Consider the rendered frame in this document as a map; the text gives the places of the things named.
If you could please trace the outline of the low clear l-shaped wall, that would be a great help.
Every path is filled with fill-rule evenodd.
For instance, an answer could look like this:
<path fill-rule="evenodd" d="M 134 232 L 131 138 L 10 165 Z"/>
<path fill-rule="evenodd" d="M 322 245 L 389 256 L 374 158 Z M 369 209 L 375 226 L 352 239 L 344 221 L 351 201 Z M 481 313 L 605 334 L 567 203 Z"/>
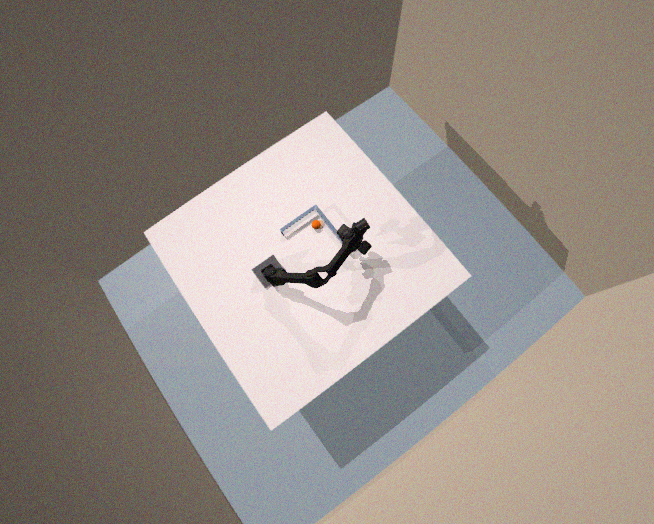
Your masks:
<path fill-rule="evenodd" d="M 284 230 L 284 231 L 283 231 L 283 235 L 287 234 L 289 231 L 291 231 L 292 229 L 294 229 L 295 227 L 297 227 L 298 225 L 300 225 L 302 222 L 304 222 L 305 220 L 307 220 L 308 218 L 310 218 L 310 217 L 311 217 L 312 215 L 314 215 L 315 213 L 318 215 L 318 217 L 319 217 L 322 221 L 324 221 L 323 218 L 319 215 L 319 213 L 318 213 L 316 210 L 313 210 L 312 212 L 310 212 L 309 214 L 307 214 L 305 217 L 303 217 L 302 219 L 300 219 L 299 221 L 297 221 L 296 223 L 294 223 L 292 226 L 290 226 L 289 228 L 287 228 L 286 230 Z M 338 242 L 342 245 L 342 242 L 341 242 L 341 241 L 339 240 L 339 238 L 335 235 L 335 233 L 331 230 L 331 228 L 327 225 L 327 223 L 326 223 L 325 221 L 324 221 L 324 223 L 325 223 L 326 227 L 330 230 L 330 232 L 334 235 L 334 237 L 338 240 Z"/>

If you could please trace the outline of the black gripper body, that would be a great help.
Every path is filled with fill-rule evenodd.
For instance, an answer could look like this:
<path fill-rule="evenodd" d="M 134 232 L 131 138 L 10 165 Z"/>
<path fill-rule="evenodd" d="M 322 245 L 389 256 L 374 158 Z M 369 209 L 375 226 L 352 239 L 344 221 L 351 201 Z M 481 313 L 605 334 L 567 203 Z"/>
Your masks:
<path fill-rule="evenodd" d="M 343 232 L 343 230 L 346 229 L 346 228 L 348 228 L 348 226 L 345 225 L 345 224 L 343 224 L 343 225 L 342 225 L 342 226 L 337 230 L 337 234 L 338 234 L 338 235 L 341 234 L 341 233 Z M 363 255 L 365 255 L 365 254 L 369 251 L 369 249 L 370 249 L 371 247 L 372 247 L 372 245 L 371 245 L 370 243 L 368 243 L 367 241 L 362 241 L 362 242 L 361 242 L 361 245 L 360 245 L 360 247 L 359 247 L 359 249 L 358 249 L 358 251 L 361 252 Z"/>

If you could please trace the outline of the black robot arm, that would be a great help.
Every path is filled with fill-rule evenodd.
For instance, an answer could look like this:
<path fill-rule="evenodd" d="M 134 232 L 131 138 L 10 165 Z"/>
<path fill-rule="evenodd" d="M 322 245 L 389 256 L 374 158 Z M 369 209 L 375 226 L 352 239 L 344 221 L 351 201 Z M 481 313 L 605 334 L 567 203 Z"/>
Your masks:
<path fill-rule="evenodd" d="M 357 223 L 353 223 L 352 227 L 343 230 L 339 237 L 342 242 L 342 247 L 326 266 L 315 267 L 307 270 L 306 273 L 287 273 L 284 268 L 275 268 L 272 264 L 261 270 L 265 279 L 273 286 L 281 286 L 285 283 L 301 283 L 307 284 L 312 288 L 319 288 L 337 274 L 338 269 L 347 259 L 351 252 L 356 251 L 363 240 L 364 233 L 370 228 L 365 218 Z M 317 272 L 326 272 L 328 275 L 322 279 Z"/>

